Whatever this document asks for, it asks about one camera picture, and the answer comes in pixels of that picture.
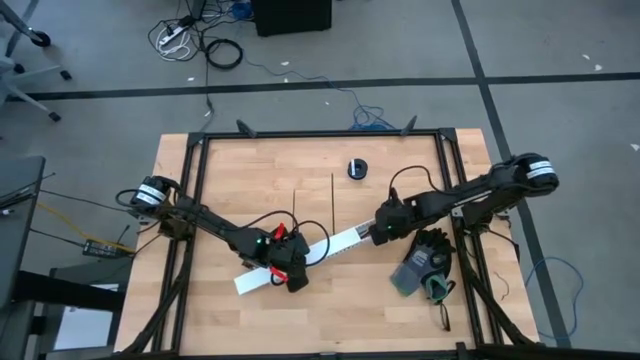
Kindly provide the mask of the grey glove with green cuff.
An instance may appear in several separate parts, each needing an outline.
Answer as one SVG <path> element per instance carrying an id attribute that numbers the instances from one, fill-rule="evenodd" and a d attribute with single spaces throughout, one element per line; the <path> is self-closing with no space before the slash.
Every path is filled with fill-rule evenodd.
<path id="1" fill-rule="evenodd" d="M 433 275 L 424 282 L 427 291 L 427 298 L 434 304 L 441 304 L 453 291 L 456 282 L 448 280 L 442 275 Z"/>
<path id="2" fill-rule="evenodd" d="M 402 263 L 390 277 L 392 285 L 405 297 L 412 295 L 433 275 L 442 275 L 449 280 L 452 256 L 456 249 L 451 245 L 447 233 L 441 228 L 419 230 Z"/>

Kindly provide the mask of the small black round object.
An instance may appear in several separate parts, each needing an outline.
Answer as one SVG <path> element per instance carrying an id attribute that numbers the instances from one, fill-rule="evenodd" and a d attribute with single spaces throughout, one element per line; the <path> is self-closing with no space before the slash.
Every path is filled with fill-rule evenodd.
<path id="1" fill-rule="evenodd" d="M 353 158 L 348 162 L 347 175 L 353 180 L 363 180 L 368 173 L 368 164 L 360 158 Z"/>

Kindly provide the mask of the black power supply box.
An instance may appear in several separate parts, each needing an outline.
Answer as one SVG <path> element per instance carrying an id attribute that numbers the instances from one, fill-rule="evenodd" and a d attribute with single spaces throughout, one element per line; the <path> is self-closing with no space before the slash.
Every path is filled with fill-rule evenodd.
<path id="1" fill-rule="evenodd" d="M 82 248 L 82 254 L 84 256 L 101 259 L 119 259 L 130 257 L 134 253 L 135 251 L 131 249 L 124 249 L 122 247 L 116 247 L 115 245 L 109 245 L 91 239 L 87 239 Z"/>

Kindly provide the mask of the black computer case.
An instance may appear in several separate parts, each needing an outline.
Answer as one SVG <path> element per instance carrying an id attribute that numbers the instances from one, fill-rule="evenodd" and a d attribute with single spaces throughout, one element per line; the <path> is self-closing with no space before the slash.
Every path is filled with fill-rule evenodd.
<path id="1" fill-rule="evenodd" d="M 250 0 L 261 37 L 324 31 L 332 26 L 333 0 Z"/>

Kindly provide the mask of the dark grey desk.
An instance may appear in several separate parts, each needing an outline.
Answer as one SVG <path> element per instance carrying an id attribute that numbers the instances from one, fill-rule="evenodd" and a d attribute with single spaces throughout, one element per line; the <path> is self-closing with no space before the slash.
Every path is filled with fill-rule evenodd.
<path id="1" fill-rule="evenodd" d="M 11 303 L 46 160 L 0 157 L 0 309 Z"/>

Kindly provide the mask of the grey office chair base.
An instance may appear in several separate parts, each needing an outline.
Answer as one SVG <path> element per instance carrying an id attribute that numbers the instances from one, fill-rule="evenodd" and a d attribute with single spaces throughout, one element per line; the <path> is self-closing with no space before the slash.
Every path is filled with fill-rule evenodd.
<path id="1" fill-rule="evenodd" d="M 28 37 L 37 47 L 46 48 L 51 45 L 51 39 L 47 33 L 35 30 L 31 26 L 27 25 L 26 22 L 23 21 L 4 0 L 0 0 L 0 23 L 3 22 L 8 23 L 20 34 Z M 21 91 L 18 88 L 18 83 L 46 73 L 58 73 L 65 81 L 72 80 L 72 75 L 61 65 L 54 65 L 40 70 L 26 71 L 21 64 L 14 61 L 6 54 L 9 47 L 9 39 L 2 36 L 1 33 L 2 30 L 0 27 L 0 107 L 4 105 L 9 96 L 17 97 L 18 99 L 45 112 L 52 121 L 59 122 L 61 120 L 61 116 L 58 113 L 50 110 L 39 101 Z"/>

